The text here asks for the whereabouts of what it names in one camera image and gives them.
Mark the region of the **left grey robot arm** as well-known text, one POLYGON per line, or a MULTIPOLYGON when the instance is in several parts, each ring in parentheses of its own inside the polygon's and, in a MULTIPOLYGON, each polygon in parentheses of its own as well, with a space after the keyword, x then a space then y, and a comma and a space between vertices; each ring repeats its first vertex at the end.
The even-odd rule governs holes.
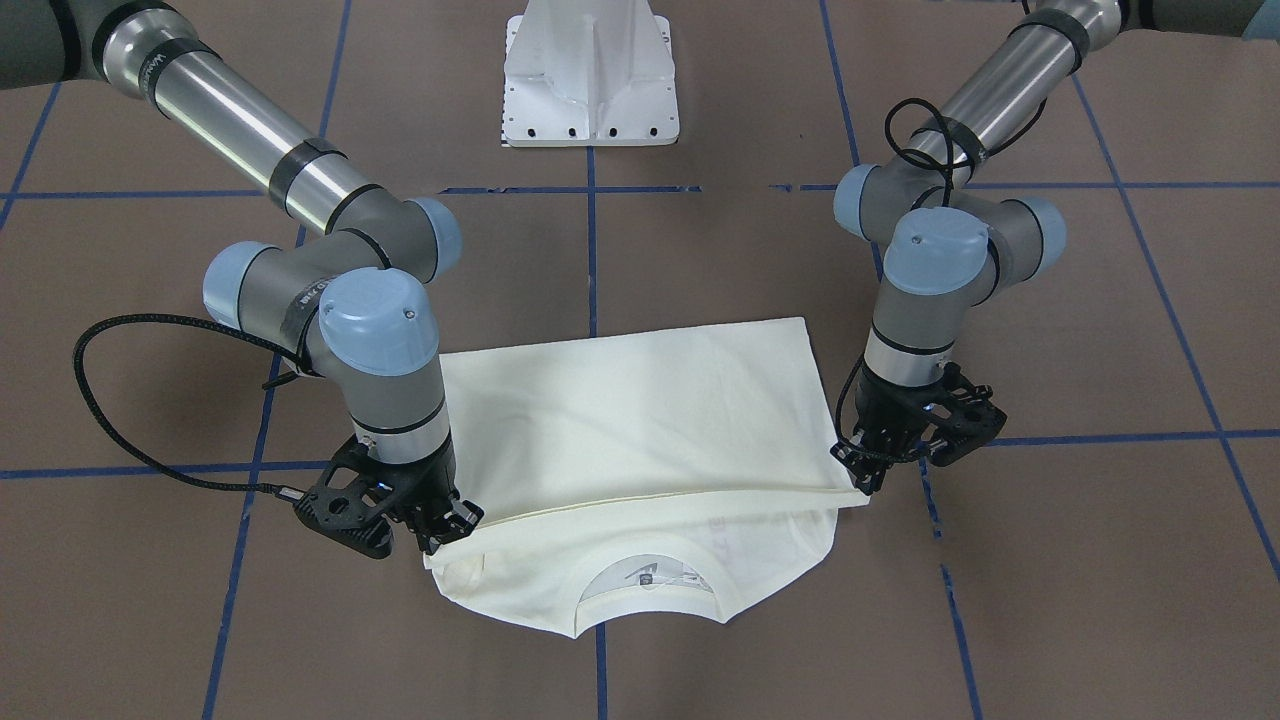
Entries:
POLYGON ((858 419, 831 450, 864 495, 895 465, 947 466, 1004 429, 992 389, 963 374, 954 346, 966 311, 1044 274, 1068 231, 1042 199, 992 202, 964 188, 1033 127, 1059 83, 1132 29, 1275 40, 1277 4, 1038 1, 947 102, 905 100, 928 119, 891 143, 890 163, 840 181, 835 219, 883 255, 867 346, 840 395, 858 419))

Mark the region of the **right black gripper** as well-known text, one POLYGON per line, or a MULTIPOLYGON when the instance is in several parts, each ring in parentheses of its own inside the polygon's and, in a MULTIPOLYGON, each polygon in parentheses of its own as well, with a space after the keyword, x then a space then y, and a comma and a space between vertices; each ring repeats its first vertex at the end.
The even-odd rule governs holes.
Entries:
POLYGON ((484 510, 461 497, 454 486, 456 457, 431 455, 416 462, 390 465, 385 484, 392 488, 389 516, 403 523, 425 555, 470 537, 484 510))

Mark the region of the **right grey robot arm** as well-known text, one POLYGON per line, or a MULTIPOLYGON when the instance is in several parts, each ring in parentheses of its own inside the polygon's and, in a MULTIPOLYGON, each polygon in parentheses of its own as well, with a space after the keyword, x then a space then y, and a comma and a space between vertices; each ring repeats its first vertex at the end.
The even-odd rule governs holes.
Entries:
POLYGON ((372 559, 390 553, 397 523, 429 555, 470 536, 483 510, 454 484, 440 333, 426 291, 460 260, 452 213, 370 181, 228 65, 168 3, 5 1, 3 87, 73 79, 147 102, 314 234, 296 249, 244 241, 221 250, 204 278, 207 320, 137 314, 87 329, 73 368, 108 437, 145 465, 204 487, 123 438, 90 388, 84 355, 91 340, 118 325, 214 331, 282 357, 282 382, 333 382, 353 427, 312 487, 259 483, 259 493, 372 559))

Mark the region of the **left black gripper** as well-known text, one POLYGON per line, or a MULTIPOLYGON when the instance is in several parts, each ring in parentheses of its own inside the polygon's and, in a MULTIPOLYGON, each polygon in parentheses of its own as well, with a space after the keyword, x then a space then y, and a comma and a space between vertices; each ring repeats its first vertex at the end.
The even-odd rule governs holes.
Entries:
POLYGON ((931 459, 950 446, 940 429, 946 420, 932 406, 946 409, 942 380, 923 387, 895 386, 869 366, 856 365, 840 392, 831 454, 865 496, 879 492, 888 470, 931 459))

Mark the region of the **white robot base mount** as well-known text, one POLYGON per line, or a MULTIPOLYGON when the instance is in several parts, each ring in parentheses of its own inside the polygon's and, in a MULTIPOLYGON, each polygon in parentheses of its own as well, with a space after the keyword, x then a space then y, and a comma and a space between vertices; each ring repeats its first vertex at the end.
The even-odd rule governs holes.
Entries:
POLYGON ((500 136, 512 149, 676 143, 669 20, 648 1, 530 1, 506 24, 500 136))

